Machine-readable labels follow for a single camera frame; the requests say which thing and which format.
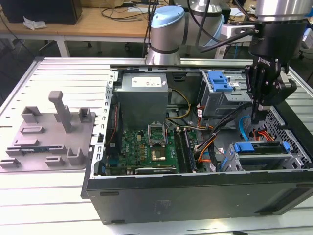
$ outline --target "open computer tower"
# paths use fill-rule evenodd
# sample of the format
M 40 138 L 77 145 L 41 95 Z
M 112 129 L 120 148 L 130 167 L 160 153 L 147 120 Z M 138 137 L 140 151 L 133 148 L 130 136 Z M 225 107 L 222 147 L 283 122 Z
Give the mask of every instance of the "open computer tower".
M 83 188 L 104 224 L 278 215 L 313 194 L 311 133 L 286 102 L 252 124 L 243 69 L 112 72 Z

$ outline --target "floor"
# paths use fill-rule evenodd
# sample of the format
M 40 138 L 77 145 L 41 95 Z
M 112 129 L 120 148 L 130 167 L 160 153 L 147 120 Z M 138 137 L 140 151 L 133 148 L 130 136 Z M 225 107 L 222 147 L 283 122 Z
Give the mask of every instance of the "floor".
M 24 47 L 22 47 L 21 43 L 18 40 L 16 40 L 14 44 L 15 50 L 10 51 L 8 48 L 5 48 L 0 52 L 0 105 L 13 90 L 19 79 L 23 76 L 23 74 L 33 61 L 32 55 Z M 35 56 L 39 55 L 39 49 L 45 45 L 43 41 L 39 40 L 26 40 L 24 44 Z M 130 43 L 129 51 L 125 50 L 124 43 L 102 43 L 102 54 L 97 53 L 95 42 L 92 42 L 92 48 L 88 48 L 88 44 L 86 42 L 69 41 L 67 44 L 72 57 L 136 58 L 141 57 L 142 54 L 142 44 L 140 43 Z M 236 48 L 232 47 L 226 55 L 226 58 L 234 58 L 235 50 Z M 186 48 L 184 46 L 181 46 L 179 51 L 181 58 L 186 57 Z M 60 56 L 57 45 L 53 45 L 50 48 L 46 49 L 43 54 L 47 57 Z M 215 51 L 200 54 L 195 47 L 192 47 L 189 58 L 214 58 L 214 55 Z M 303 59 L 292 59 L 291 67 L 295 69 L 302 78 L 307 80 L 311 73 L 313 73 L 313 54 L 303 55 L 305 57 Z M 248 53 L 247 47 L 240 47 L 237 48 L 236 58 L 251 59 L 252 56 Z M 309 84 L 313 86 L 313 76 L 311 76 Z

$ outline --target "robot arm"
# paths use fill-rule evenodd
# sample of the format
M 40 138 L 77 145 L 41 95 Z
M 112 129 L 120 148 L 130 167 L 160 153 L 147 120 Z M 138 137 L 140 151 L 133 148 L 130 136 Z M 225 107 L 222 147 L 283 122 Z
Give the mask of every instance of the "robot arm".
M 255 11 L 258 20 L 239 26 L 223 25 L 219 0 L 211 0 L 209 6 L 207 1 L 197 0 L 191 7 L 193 15 L 198 22 L 206 17 L 203 31 L 214 38 L 222 35 L 226 40 L 217 43 L 202 33 L 199 45 L 204 46 L 200 52 L 234 42 L 232 39 L 251 41 L 249 53 L 255 59 L 252 65 L 246 66 L 246 83 L 253 99 L 252 121 L 258 123 L 264 120 L 271 105 L 281 103 L 296 90 L 296 84 L 287 77 L 289 61 L 301 45 L 307 24 L 304 16 L 310 12 L 313 0 L 258 0 Z M 190 14 L 184 14 L 180 8 L 171 15 L 162 10 L 166 8 L 159 8 L 153 17 L 147 64 L 179 65 L 179 45 L 196 43 L 199 27 Z M 248 30 L 253 31 L 253 35 L 243 38 Z
M 198 22 L 206 17 L 204 30 L 214 38 L 219 38 L 224 17 L 219 6 L 220 0 L 211 0 L 207 13 L 204 13 L 206 0 L 196 0 L 191 10 Z M 146 63 L 149 65 L 179 65 L 179 46 L 194 46 L 199 27 L 189 13 L 179 6 L 158 8 L 151 25 L 151 46 Z M 216 43 L 204 33 L 199 44 L 205 47 Z

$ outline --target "ram slot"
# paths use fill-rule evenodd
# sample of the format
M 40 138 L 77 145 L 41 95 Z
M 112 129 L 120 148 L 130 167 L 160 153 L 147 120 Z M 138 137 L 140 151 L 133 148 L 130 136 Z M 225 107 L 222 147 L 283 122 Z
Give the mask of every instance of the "ram slot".
M 185 157 L 184 157 L 184 153 L 183 153 L 183 149 L 182 149 L 182 145 L 180 141 L 180 135 L 179 135 L 179 132 L 177 132 L 176 130 L 174 130 L 174 142 L 175 142 L 179 172 L 187 173 L 187 167 L 186 167 Z

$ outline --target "motherboard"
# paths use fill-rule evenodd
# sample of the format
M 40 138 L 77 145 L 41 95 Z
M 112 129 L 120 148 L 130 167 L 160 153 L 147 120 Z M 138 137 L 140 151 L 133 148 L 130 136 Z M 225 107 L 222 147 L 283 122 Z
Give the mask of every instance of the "motherboard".
M 194 146 L 198 144 L 193 130 L 124 130 L 118 157 L 109 158 L 111 175 L 191 173 L 195 169 Z M 164 145 L 152 144 L 165 139 Z

